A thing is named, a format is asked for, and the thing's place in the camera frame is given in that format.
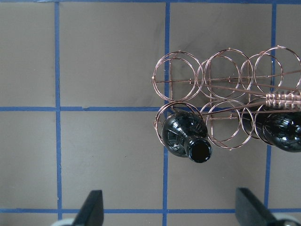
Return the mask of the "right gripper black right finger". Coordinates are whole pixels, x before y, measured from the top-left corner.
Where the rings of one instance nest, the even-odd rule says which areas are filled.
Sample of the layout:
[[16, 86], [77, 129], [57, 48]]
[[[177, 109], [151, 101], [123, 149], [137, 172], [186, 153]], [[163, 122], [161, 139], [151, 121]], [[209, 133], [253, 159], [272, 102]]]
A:
[[277, 219], [248, 189], [237, 188], [235, 216], [241, 226], [276, 226]]

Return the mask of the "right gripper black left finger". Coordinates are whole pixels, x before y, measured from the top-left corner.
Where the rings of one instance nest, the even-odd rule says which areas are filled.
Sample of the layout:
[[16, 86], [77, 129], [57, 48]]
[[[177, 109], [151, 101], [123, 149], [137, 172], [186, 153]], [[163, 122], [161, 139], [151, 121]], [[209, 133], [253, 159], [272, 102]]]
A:
[[102, 226], [104, 222], [102, 190], [93, 190], [87, 196], [72, 226]]

